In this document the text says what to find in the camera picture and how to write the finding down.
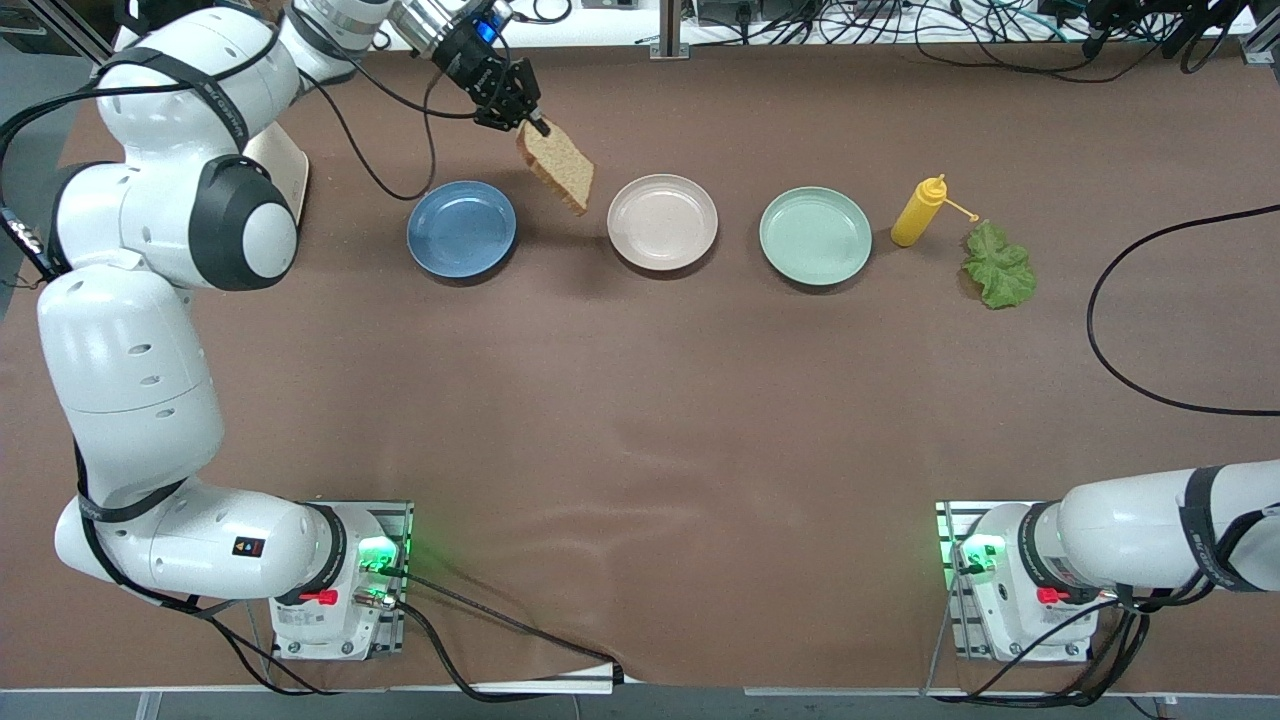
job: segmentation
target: brown table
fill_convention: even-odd
[[[1044,64],[1074,53],[1007,50]],[[297,265],[270,291],[197,300],[227,419],[206,480],[411,498],[417,568],[444,559],[476,580],[443,574],[457,589],[608,650],[643,680],[911,688],[943,600],[936,500],[1053,498],[1280,452],[1275,421],[1125,389],[1083,327],[1093,279],[1129,241],[1274,201],[1271,73],[1224,58],[1193,77],[1149,63],[1075,86],[931,64],[910,47],[699,50],[675,64],[637,49],[530,55],[545,110],[599,165],[591,210],[573,218],[511,136],[435,123],[440,181],[490,182],[518,213],[515,255],[477,286],[415,266],[411,205],[378,192],[321,99],[284,115],[314,163]],[[1115,50],[1097,70],[1133,58]],[[404,56],[370,67],[404,92],[428,69]],[[388,181],[420,184],[420,119],[364,82],[335,94]],[[461,106],[453,91],[438,100]],[[68,159],[115,152],[82,114]],[[623,265],[605,234],[613,193],[655,172],[694,178],[719,208],[709,261],[669,279]],[[940,172],[1030,249],[1033,301],[996,313],[975,300],[959,275],[959,214],[911,250],[888,242],[911,187]],[[833,292],[787,284],[756,241],[769,200],[804,184],[847,193],[878,231],[868,266]],[[1188,232],[1135,255],[1100,307],[1115,361],[1188,400],[1280,406],[1275,227]],[[247,682],[207,628],[55,559],[73,470],[33,304],[18,293],[0,328],[0,683]],[[419,602],[472,679],[585,665]],[[1221,593],[1161,612],[1121,687],[1277,693],[1277,609]],[[948,659],[938,684],[992,670]],[[416,633],[397,660],[303,671],[334,687],[445,680]]]

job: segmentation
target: blue plate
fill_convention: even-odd
[[[426,272],[470,278],[497,265],[516,241],[516,210],[497,187],[442,184],[408,217],[408,251]]]

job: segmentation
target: plate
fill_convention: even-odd
[[[716,204],[680,176],[646,176],[618,191],[609,205],[609,240],[618,254],[649,270],[675,270],[698,260],[716,241]]]
[[[764,210],[760,247],[780,273],[796,282],[836,284],[867,264],[872,225],[856,202],[835,190],[797,187]]]
[[[470,278],[497,265],[516,241],[516,210],[497,187],[442,184],[408,218],[408,251],[426,272]]]

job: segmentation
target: slice of bread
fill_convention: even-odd
[[[552,128],[552,133],[543,137],[538,128],[525,120],[516,132],[516,147],[534,174],[554,190],[575,215],[582,217],[591,197],[595,164],[582,155],[559,126],[547,117],[543,120]]]

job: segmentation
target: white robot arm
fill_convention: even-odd
[[[1277,515],[1280,460],[1152,473],[1079,486],[1061,502],[998,505],[955,564],[991,653],[1007,661],[1106,598],[1147,611],[1215,587],[1280,591]],[[1082,618],[1027,657],[1082,661],[1094,629]]]
[[[58,277],[38,301],[81,470],[79,496],[58,520],[59,557],[152,601],[151,591],[273,598],[285,657],[366,657],[388,589],[378,570],[397,546],[365,510],[200,482],[223,419],[191,323],[192,290],[261,290],[289,270],[296,220],[242,151],[311,81],[351,77],[351,59],[392,8],[294,0],[278,31],[210,8],[123,37],[99,88],[186,85],[99,99],[124,161],[73,172],[54,201],[47,252],[27,247],[61,269],[41,268]],[[477,123],[541,124],[531,68],[508,65],[484,37],[511,17],[502,0],[454,14],[431,0],[410,9],[398,24],[477,101]],[[426,9],[431,27],[416,24]]]

